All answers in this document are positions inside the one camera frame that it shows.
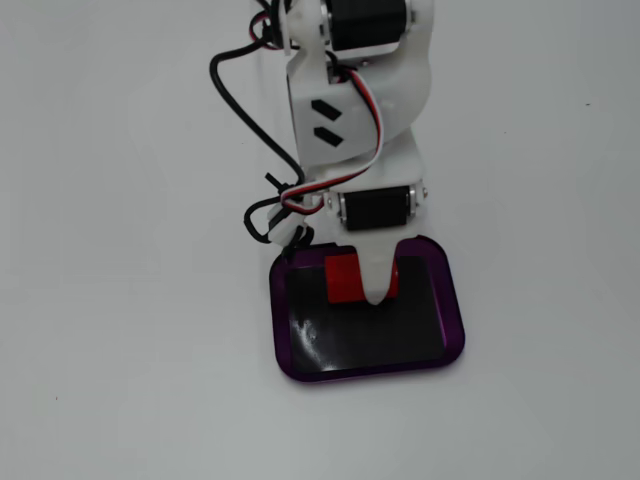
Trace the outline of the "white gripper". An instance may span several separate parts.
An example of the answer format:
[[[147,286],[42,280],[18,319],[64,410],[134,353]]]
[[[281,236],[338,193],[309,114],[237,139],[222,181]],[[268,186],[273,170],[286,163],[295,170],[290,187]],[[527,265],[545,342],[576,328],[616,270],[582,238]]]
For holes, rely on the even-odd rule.
[[[379,305],[387,296],[395,252],[416,230],[410,225],[424,201],[425,162],[411,128],[387,141],[377,161],[356,178],[322,193],[326,212],[351,235],[365,298]]]

